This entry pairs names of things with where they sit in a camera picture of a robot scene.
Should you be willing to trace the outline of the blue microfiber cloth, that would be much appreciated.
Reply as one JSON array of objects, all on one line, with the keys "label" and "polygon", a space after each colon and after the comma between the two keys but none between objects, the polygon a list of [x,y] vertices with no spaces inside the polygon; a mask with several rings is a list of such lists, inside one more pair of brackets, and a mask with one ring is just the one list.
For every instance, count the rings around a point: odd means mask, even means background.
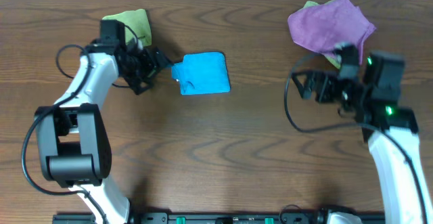
[{"label": "blue microfiber cloth", "polygon": [[221,52],[184,55],[182,62],[172,66],[171,73],[179,83],[181,95],[228,93],[231,90],[225,56]]}]

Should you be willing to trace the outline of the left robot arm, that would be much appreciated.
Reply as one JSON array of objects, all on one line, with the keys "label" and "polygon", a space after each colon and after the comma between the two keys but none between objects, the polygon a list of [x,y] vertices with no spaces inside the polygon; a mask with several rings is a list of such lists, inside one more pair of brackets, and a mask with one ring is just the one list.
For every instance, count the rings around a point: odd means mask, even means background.
[{"label": "left robot arm", "polygon": [[[112,150],[101,109],[115,82],[140,95],[154,86],[155,76],[171,61],[157,48],[148,49],[131,27],[102,20],[100,36],[80,48],[80,67],[65,93],[51,106],[40,106],[23,142],[21,164],[26,180],[50,196],[77,195],[91,209],[92,223],[138,223],[129,199],[110,176]],[[36,135],[41,172],[62,190],[37,185],[28,173],[26,150]]]}]

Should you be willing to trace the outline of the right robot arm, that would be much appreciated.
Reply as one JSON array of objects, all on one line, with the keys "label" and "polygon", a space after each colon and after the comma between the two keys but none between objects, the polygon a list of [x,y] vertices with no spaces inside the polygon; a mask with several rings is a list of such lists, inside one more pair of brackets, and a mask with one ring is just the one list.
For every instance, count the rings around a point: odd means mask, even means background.
[{"label": "right robot arm", "polygon": [[432,201],[421,165],[419,127],[414,111],[398,104],[404,59],[373,51],[359,79],[357,48],[334,53],[341,59],[338,71],[299,70],[299,65],[315,57],[311,53],[296,62],[286,83],[294,83],[303,99],[314,93],[319,104],[339,103],[339,111],[351,113],[353,121],[304,129],[304,133],[360,127],[378,172],[385,222],[431,223]]}]

